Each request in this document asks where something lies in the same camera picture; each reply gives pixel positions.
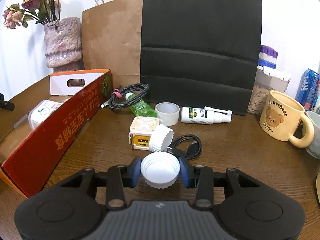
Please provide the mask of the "white ribbed lid jar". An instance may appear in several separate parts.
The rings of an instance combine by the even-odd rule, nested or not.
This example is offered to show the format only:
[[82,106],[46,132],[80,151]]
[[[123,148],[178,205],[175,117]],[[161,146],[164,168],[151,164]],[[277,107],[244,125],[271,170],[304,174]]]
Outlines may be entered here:
[[165,152],[171,144],[174,131],[164,124],[158,125],[151,134],[149,150],[151,152]]

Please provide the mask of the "purple white lidded jar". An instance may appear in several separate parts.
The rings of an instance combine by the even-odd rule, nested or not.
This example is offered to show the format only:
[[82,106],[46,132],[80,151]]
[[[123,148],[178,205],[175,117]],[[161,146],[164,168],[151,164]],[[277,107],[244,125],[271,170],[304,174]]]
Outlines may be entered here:
[[277,66],[278,52],[265,45],[260,46],[258,65],[261,67],[269,67],[276,69]]

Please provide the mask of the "clear food container with seeds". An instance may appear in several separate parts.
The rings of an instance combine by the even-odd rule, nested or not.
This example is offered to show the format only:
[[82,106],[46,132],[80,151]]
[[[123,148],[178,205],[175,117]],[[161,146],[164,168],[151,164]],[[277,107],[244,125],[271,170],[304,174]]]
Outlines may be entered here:
[[284,93],[287,90],[290,78],[284,72],[267,66],[257,66],[255,82],[247,112],[261,114],[271,90]]

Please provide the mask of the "yellow cube charger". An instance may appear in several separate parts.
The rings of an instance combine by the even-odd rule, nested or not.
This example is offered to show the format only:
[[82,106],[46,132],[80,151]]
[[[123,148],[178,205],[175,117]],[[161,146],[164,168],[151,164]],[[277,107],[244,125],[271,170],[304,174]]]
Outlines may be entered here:
[[159,125],[159,118],[136,116],[129,131],[129,145],[133,150],[149,150],[152,133]]

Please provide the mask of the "white tape roll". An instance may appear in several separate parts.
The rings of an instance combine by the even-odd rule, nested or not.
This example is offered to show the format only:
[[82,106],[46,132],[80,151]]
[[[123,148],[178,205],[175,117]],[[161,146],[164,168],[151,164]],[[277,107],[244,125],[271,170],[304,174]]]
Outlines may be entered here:
[[155,106],[155,111],[160,122],[165,126],[174,126],[178,123],[180,108],[175,103],[158,103]]

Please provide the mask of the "dried pink flowers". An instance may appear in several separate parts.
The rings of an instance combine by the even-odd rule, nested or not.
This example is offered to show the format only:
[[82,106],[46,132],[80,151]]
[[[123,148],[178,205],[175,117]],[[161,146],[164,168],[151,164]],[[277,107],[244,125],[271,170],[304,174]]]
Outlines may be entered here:
[[27,28],[32,20],[45,25],[61,19],[61,3],[60,0],[21,0],[21,3],[7,7],[2,17],[3,25],[8,29]]

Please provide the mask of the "clear cotton swab box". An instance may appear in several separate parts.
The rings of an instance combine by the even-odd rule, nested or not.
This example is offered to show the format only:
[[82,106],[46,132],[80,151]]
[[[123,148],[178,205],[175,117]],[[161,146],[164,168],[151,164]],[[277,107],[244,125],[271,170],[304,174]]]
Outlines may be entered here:
[[62,103],[52,100],[42,100],[31,112],[28,114],[29,126],[32,130],[36,129],[43,123],[54,111],[56,111]]

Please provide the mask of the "blue drink can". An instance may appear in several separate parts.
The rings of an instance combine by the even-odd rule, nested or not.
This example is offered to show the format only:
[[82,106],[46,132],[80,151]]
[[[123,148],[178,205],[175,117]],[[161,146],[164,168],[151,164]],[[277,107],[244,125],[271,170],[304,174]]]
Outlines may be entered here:
[[315,98],[319,83],[319,74],[311,69],[307,69],[300,80],[296,100],[306,111],[310,110]]

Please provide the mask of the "brown paper bag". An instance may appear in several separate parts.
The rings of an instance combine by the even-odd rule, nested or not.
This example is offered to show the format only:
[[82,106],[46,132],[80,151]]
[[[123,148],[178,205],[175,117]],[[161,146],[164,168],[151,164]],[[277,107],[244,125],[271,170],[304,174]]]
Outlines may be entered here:
[[140,82],[143,0],[94,0],[82,13],[86,69],[106,69],[114,87]]

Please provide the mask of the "red cardboard box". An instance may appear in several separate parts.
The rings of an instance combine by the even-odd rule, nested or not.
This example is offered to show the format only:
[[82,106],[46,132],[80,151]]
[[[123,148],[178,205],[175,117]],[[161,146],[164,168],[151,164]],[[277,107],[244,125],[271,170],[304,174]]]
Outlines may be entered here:
[[[1,180],[25,197],[40,192],[85,122],[103,103],[101,91],[112,90],[109,69],[48,75],[1,109]],[[42,100],[62,103],[32,130],[28,114]]]

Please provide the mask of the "white ceramic cup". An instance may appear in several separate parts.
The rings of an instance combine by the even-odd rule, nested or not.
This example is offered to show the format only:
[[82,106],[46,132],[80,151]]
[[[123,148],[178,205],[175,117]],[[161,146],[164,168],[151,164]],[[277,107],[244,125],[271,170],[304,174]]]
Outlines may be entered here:
[[313,111],[307,111],[306,115],[313,123],[314,137],[312,143],[306,147],[306,151],[316,159],[320,158],[320,115]]

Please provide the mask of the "green small bottle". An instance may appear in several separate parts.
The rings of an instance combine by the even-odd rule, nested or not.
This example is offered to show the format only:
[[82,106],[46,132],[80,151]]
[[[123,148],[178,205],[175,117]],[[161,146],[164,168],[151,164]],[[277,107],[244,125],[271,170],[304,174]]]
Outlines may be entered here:
[[129,106],[129,109],[135,116],[157,118],[156,111],[149,104],[147,104],[143,99]]

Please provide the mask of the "black paper bag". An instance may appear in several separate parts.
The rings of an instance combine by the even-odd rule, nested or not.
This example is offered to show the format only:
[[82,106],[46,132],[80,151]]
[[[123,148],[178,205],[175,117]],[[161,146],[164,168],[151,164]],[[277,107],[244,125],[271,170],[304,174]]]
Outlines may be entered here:
[[140,80],[151,103],[245,115],[260,51],[262,0],[143,0]]

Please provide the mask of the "purple textured vase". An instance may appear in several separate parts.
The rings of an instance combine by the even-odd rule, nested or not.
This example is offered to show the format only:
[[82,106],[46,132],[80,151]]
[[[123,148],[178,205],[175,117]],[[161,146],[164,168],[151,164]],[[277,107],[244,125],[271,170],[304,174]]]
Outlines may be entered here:
[[44,25],[47,67],[53,72],[82,69],[81,22],[67,17]]

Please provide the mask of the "white spray bottle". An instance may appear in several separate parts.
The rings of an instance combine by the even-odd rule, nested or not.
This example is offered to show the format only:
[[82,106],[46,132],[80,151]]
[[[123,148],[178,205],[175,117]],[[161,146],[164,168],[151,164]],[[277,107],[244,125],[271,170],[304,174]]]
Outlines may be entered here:
[[181,122],[187,124],[221,124],[230,123],[231,110],[221,110],[205,106],[204,108],[183,107],[181,110]]

